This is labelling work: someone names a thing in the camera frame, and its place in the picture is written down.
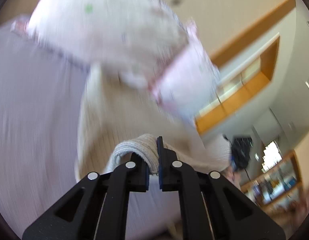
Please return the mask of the pink floral pillow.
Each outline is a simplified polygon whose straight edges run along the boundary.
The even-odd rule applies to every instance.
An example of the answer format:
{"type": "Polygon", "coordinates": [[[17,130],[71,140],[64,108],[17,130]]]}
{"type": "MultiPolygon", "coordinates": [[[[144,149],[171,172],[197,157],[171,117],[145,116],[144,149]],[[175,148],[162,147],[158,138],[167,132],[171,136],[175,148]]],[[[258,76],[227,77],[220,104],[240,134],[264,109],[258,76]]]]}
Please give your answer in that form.
{"type": "Polygon", "coordinates": [[[189,40],[163,0],[40,0],[12,30],[136,89],[147,89],[189,40]]]}
{"type": "Polygon", "coordinates": [[[220,72],[199,39],[197,25],[186,26],[188,45],[174,58],[151,88],[163,110],[195,126],[199,111],[216,99],[220,72]]]}

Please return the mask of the wooden headboard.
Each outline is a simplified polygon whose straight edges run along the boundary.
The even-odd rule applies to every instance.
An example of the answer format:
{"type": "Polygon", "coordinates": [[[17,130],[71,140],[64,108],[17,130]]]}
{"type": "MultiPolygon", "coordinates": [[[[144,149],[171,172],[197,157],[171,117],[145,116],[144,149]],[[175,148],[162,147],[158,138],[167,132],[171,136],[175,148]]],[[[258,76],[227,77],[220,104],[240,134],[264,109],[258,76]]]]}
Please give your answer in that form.
{"type": "MultiPolygon", "coordinates": [[[[222,52],[213,56],[213,62],[219,67],[229,63],[232,59],[247,49],[253,42],[261,38],[272,27],[278,24],[287,14],[296,6],[296,0],[285,0],[275,9],[269,12],[261,20],[252,24],[247,30],[240,34],[233,42],[230,43],[222,52]]],[[[262,89],[264,89],[272,80],[273,73],[277,63],[278,51],[280,45],[280,34],[274,35],[273,38],[264,44],[259,51],[249,57],[241,66],[242,70],[237,70],[231,75],[243,77],[244,72],[257,59],[260,60],[260,69],[256,74],[247,80],[241,80],[239,88],[225,99],[218,98],[219,103],[212,110],[201,114],[196,118],[196,128],[200,135],[211,130],[213,127],[225,121],[245,104],[250,102],[262,89]]]]}

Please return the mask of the wooden shelf unit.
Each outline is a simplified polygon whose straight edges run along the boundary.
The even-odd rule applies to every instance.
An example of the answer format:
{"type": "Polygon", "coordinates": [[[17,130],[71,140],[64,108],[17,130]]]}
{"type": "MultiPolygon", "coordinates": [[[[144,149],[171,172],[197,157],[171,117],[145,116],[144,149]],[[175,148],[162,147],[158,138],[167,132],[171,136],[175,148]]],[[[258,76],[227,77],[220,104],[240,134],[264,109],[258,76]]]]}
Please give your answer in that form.
{"type": "Polygon", "coordinates": [[[295,151],[282,154],[276,141],[269,143],[264,148],[261,175],[242,185],[241,191],[266,213],[287,209],[303,192],[295,151]]]}

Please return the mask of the beige cable knit sweater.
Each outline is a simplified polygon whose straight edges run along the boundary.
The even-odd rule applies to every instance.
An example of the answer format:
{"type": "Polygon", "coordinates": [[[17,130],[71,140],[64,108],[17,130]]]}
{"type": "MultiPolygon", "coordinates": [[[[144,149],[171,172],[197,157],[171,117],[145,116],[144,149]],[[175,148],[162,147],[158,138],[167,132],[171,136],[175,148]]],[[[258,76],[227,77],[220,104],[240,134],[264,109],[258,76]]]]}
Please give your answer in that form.
{"type": "Polygon", "coordinates": [[[158,137],[199,172],[229,167],[231,147],[222,135],[203,142],[194,126],[163,111],[147,92],[129,88],[92,65],[81,100],[75,178],[112,172],[129,160],[132,150],[147,162],[149,189],[129,195],[126,239],[146,239],[181,216],[178,194],[159,188],[158,137]]]}

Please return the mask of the pink floral right pillow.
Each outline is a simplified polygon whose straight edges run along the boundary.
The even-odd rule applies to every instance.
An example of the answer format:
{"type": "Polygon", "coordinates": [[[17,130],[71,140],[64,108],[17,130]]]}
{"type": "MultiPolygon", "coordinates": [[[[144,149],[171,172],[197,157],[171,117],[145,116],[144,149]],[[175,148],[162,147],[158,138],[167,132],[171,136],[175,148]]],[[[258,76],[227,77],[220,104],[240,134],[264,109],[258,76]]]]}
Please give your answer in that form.
{"type": "Polygon", "coordinates": [[[163,110],[195,126],[199,111],[216,99],[220,72],[199,39],[197,25],[186,26],[188,45],[174,58],[151,88],[163,110]]]}

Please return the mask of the lilac bed sheet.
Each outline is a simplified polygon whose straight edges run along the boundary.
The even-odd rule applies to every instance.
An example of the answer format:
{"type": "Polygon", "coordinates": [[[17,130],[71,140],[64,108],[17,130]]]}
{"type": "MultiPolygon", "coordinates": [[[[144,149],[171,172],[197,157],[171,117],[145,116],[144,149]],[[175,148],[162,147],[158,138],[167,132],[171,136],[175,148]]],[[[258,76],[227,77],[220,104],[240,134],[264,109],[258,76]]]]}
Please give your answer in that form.
{"type": "Polygon", "coordinates": [[[0,26],[0,218],[25,229],[76,183],[88,71],[0,26]]]}

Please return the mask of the pink floral left pillow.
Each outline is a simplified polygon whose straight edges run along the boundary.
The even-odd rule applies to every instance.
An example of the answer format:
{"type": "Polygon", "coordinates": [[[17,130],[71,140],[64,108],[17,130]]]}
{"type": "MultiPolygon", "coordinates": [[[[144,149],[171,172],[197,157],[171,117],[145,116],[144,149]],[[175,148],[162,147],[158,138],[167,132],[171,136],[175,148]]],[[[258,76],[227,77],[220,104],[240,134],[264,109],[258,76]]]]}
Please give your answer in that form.
{"type": "Polygon", "coordinates": [[[147,89],[189,40],[163,0],[40,0],[12,30],[136,89],[147,89]]]}

